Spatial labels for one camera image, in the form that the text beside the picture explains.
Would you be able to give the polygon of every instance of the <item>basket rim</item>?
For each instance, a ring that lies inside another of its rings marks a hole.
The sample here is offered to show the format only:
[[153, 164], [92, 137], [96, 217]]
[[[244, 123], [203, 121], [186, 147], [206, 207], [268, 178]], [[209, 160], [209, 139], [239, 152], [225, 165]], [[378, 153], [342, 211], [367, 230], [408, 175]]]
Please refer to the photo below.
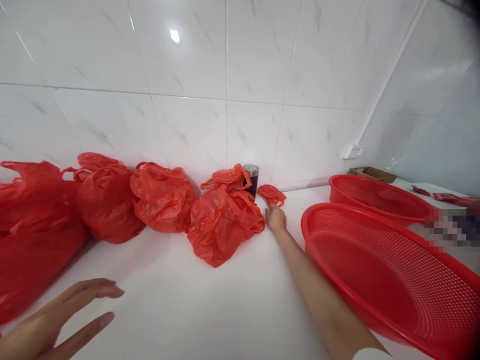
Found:
[[394, 214], [392, 212], [383, 211], [383, 210], [377, 209], [376, 207], [367, 205], [367, 204], [365, 204], [361, 201], [355, 200], [353, 197], [351, 197], [351, 196], [345, 194], [343, 191], [339, 190], [339, 188], [334, 184], [334, 182], [337, 179], [352, 179], [353, 181], [363, 181], [363, 182], [367, 182], [367, 183], [371, 183], [371, 184], [381, 185], [381, 186], [385, 187], [386, 189], [390, 189], [390, 190], [393, 190], [393, 191], [395, 191], [399, 194], [402, 194], [403, 196], [417, 202], [418, 204], [420, 204], [420, 205], [422, 205], [422, 206], [424, 206], [424, 207], [426, 207], [426, 208], [428, 208], [432, 211], [437, 209], [432, 204], [426, 202], [422, 198], [420, 198], [420, 197], [418, 197], [418, 196], [416, 196], [416, 195], [414, 195], [414, 194], [412, 194], [412, 193], [410, 193], [410, 192], [408, 192], [408, 191], [406, 191], [402, 188], [399, 188], [399, 187], [396, 187], [396, 186], [393, 186], [393, 185], [390, 185], [390, 184], [387, 184], [385, 182], [378, 181], [378, 180], [375, 180], [375, 179], [372, 179], [372, 178], [355, 176], [355, 175], [351, 175], [351, 174], [343, 174], [343, 175], [334, 175], [334, 176], [331, 176], [328, 179], [328, 184], [330, 185], [331, 188], [334, 188], [336, 191], [341, 193], [343, 196], [347, 197], [350, 201], [359, 205], [361, 208], [366, 209], [368, 211], [371, 211], [373, 213], [382, 214], [384, 216], [393, 217], [395, 219], [405, 220], [405, 221], [412, 222], [412, 223], [424, 223], [426, 221], [425, 217], [421, 218], [421, 217], [409, 217], [409, 216], [397, 215], [397, 214]]
[[305, 247], [308, 247], [308, 250], [314, 261], [318, 264], [318, 266], [321, 267], [325, 275], [335, 284], [336, 287], [338, 287], [345, 295], [347, 295], [352, 301], [359, 305], [366, 313], [370, 314], [372, 317], [380, 321], [392, 333], [394, 333], [398, 338], [404, 340], [406, 343], [419, 349], [420, 351], [424, 352], [425, 354], [434, 359], [456, 359], [455, 354], [452, 354], [451, 351], [446, 351], [445, 348], [438, 348], [436, 346], [433, 346], [430, 342], [423, 339], [421, 336], [415, 335], [414, 333], [411, 333], [409, 331], [404, 331], [401, 326], [390, 320], [387, 316], [383, 315], [374, 306], [370, 305], [366, 300], [364, 300], [356, 291], [354, 291], [350, 286], [348, 286], [344, 281], [342, 281], [341, 278], [335, 274], [335, 272], [328, 264], [325, 264], [325, 262], [322, 261], [320, 252], [313, 244], [313, 241], [309, 235], [307, 221], [312, 213], [316, 212], [317, 210], [326, 209], [337, 210], [341, 213], [355, 212], [361, 216], [368, 217], [371, 220], [381, 222], [382, 224], [391, 228], [393, 231], [400, 233], [406, 239], [420, 246], [420, 248], [424, 251], [426, 251], [426, 249], [430, 249], [430, 251], [428, 251], [430, 255], [437, 258], [450, 271], [455, 273], [479, 297], [480, 277], [477, 276], [468, 267], [463, 265], [461, 262], [456, 260], [453, 256], [449, 255], [446, 252], [443, 252], [442, 247], [432, 245], [430, 241], [425, 240], [423, 237], [408, 230], [406, 227], [403, 227], [392, 220], [386, 219], [367, 210], [335, 202], [324, 202], [308, 207], [301, 217], [301, 232], [303, 238], [305, 239]]

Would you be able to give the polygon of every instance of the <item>sleeve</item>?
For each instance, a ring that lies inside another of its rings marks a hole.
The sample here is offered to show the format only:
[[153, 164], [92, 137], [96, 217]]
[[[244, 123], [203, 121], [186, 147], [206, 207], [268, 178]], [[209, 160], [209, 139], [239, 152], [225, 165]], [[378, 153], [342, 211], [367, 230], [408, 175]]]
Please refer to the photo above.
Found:
[[394, 358], [381, 350], [365, 348], [357, 352], [352, 360], [394, 360]]

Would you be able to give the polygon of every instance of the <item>person's left hand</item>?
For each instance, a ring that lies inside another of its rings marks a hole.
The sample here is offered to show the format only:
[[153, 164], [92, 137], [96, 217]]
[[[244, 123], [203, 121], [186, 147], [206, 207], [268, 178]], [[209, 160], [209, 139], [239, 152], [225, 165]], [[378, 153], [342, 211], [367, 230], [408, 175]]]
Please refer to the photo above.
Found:
[[124, 291], [115, 284], [104, 278], [76, 283], [0, 338], [0, 359], [70, 359], [110, 324], [115, 315], [113, 312], [103, 314], [55, 347], [62, 326], [94, 299], [121, 297]]

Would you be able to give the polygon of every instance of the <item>metal bottle cap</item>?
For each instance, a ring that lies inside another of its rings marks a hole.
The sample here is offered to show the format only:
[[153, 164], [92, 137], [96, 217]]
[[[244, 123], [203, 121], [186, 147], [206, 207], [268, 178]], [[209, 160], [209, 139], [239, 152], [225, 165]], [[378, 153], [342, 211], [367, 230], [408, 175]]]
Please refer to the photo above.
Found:
[[257, 165], [243, 165], [243, 168], [248, 172], [248, 175], [258, 176], [260, 168]]

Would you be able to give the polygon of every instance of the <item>cardboard box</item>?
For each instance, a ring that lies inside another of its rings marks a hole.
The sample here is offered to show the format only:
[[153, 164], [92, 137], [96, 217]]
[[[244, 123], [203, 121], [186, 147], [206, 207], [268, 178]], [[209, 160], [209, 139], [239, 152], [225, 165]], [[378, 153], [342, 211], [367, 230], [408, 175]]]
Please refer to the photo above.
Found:
[[348, 170], [348, 174], [360, 176], [362, 178], [375, 179], [387, 184], [393, 183], [397, 178], [397, 175], [377, 169], [373, 166], [352, 167], [350, 170]]

